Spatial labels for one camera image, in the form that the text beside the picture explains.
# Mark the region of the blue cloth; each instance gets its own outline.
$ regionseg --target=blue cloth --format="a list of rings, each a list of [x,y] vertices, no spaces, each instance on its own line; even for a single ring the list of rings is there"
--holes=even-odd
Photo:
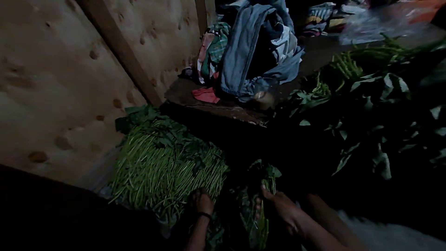
[[[286,12],[285,0],[262,0],[263,4],[247,1],[240,7],[230,40],[226,47],[221,71],[221,89],[237,97],[241,102],[253,99],[257,92],[267,91],[270,86],[283,84],[296,78],[304,51],[298,48],[293,57],[253,79],[246,79],[256,48],[259,31],[266,16],[277,11],[277,19],[289,26],[293,22]]]

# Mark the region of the pink cloth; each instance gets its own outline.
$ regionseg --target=pink cloth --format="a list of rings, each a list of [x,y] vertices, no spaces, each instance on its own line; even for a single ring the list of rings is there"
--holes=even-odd
[[[214,92],[214,88],[200,88],[192,91],[192,95],[195,99],[208,102],[208,103],[214,103],[216,104],[218,101],[220,101],[220,98],[217,98]]]
[[[202,45],[201,45],[200,51],[198,53],[198,60],[197,60],[198,80],[202,84],[204,84],[204,79],[201,76],[201,66],[203,65],[204,59],[206,58],[206,51],[209,48],[209,46],[211,45],[214,38],[215,38],[215,34],[205,33],[203,35]]]

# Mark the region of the green plaid cloth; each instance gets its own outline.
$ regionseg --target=green plaid cloth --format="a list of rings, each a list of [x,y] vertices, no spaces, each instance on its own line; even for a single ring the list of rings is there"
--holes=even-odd
[[[216,31],[219,34],[215,36],[214,40],[206,51],[210,57],[210,63],[212,63],[214,67],[217,67],[217,64],[223,57],[224,49],[227,45],[227,37],[229,36],[231,27],[225,22],[218,22],[209,26],[209,29]]]

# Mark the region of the red cloth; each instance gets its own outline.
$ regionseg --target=red cloth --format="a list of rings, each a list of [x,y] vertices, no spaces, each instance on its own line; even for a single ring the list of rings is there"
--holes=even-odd
[[[192,95],[195,99],[208,102],[208,103],[214,103],[216,104],[218,101],[220,101],[220,98],[217,98],[214,92],[214,88],[200,88],[192,91]]]

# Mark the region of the plastic bag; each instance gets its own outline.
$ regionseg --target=plastic bag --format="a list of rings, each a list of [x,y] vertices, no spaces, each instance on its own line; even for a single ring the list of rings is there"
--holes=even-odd
[[[435,12],[435,9],[436,5],[396,3],[353,15],[348,17],[339,42],[347,45],[380,41],[383,40],[380,33],[390,37],[415,34],[430,22],[429,18],[419,17]]]

